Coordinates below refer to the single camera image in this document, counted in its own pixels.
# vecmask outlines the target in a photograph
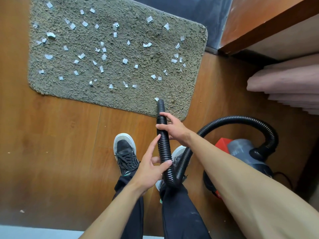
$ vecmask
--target leg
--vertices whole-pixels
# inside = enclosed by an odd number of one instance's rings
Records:
[[[121,133],[114,140],[114,155],[119,165],[121,176],[115,185],[114,198],[129,183],[138,169],[139,161],[136,158],[136,147],[132,137]],[[142,239],[144,223],[143,197],[136,202],[132,213],[124,228],[122,239]]]
[[[176,150],[172,156],[175,166],[178,164],[185,147],[184,149],[178,147]],[[170,189],[162,180],[157,183],[157,188],[163,203],[162,216],[165,239],[211,238],[184,185],[181,185],[179,189]]]

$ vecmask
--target pants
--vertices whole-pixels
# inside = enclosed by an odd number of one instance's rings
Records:
[[[136,171],[121,176],[115,185],[114,198],[131,180]],[[162,199],[162,217],[165,239],[206,239],[211,238],[208,230],[188,196],[187,189],[182,185],[179,189],[160,189]],[[142,239],[144,224],[143,197],[136,202],[130,218],[125,226],[121,239]]]

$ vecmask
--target rug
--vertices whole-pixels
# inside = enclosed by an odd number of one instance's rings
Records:
[[[185,119],[206,28],[132,0],[32,0],[29,84],[35,91]]]

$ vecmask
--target wooden floor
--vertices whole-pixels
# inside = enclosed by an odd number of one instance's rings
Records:
[[[142,158],[156,136],[155,118],[73,100],[42,96],[28,86],[28,2],[0,4],[0,224],[85,230],[108,206],[120,175],[113,139],[120,132],[135,140]],[[256,68],[205,53],[184,124],[197,131],[226,115],[265,120],[279,134],[268,164],[296,185],[316,138],[319,116],[246,91]],[[247,138],[259,145],[261,133],[229,125],[207,136]],[[172,142],[175,149],[179,144]],[[185,186],[213,238],[241,238],[221,200],[206,190],[203,168],[193,156]],[[286,185],[283,178],[276,178]],[[163,235],[161,204],[154,187],[144,196],[145,235]]]

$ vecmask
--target person's left arm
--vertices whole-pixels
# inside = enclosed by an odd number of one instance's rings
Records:
[[[162,173],[172,164],[172,161],[169,160],[160,166],[153,165],[159,162],[158,157],[152,157],[159,138],[160,135],[151,142],[131,181],[82,234],[81,239],[121,238],[124,227],[139,197],[154,186]]]

